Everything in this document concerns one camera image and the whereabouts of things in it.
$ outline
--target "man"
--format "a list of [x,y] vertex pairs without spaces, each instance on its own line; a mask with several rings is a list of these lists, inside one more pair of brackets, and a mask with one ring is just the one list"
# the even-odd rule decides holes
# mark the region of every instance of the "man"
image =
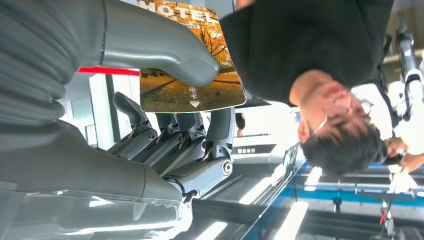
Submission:
[[298,136],[331,175],[378,157],[378,130],[350,88],[382,58],[393,0],[237,0],[221,21],[234,66],[252,95],[298,106]]
[[237,137],[243,136],[243,129],[246,127],[245,115],[243,113],[235,114],[235,124],[237,125]]

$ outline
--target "robotic hand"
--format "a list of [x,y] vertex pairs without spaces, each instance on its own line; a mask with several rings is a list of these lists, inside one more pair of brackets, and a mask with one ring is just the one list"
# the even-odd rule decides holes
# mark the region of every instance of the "robotic hand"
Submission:
[[183,196],[231,173],[233,109],[212,114],[206,137],[180,117],[177,134],[168,124],[158,137],[117,95],[134,129],[107,153],[58,120],[56,100],[80,67],[157,68],[207,86],[219,66],[206,47],[185,26],[119,0],[3,0],[0,19],[0,239],[171,239],[187,230]]

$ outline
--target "blue beam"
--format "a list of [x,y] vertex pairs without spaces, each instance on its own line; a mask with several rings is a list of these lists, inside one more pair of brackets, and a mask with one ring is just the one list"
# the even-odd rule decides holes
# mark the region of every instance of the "blue beam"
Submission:
[[[378,199],[372,197],[357,195],[353,191],[333,191],[333,190],[315,190],[315,191],[305,191],[303,189],[297,189],[297,197],[300,199],[318,199],[318,200],[329,200],[332,201],[333,198],[341,198],[344,202],[358,202],[358,203],[368,203],[368,204],[381,204],[382,202]],[[279,197],[281,198],[292,198],[294,196],[294,191],[292,188],[284,189]],[[393,205],[400,206],[413,206],[413,207],[424,207],[424,197],[417,196],[415,199],[407,200],[406,197],[402,199],[394,198]]]

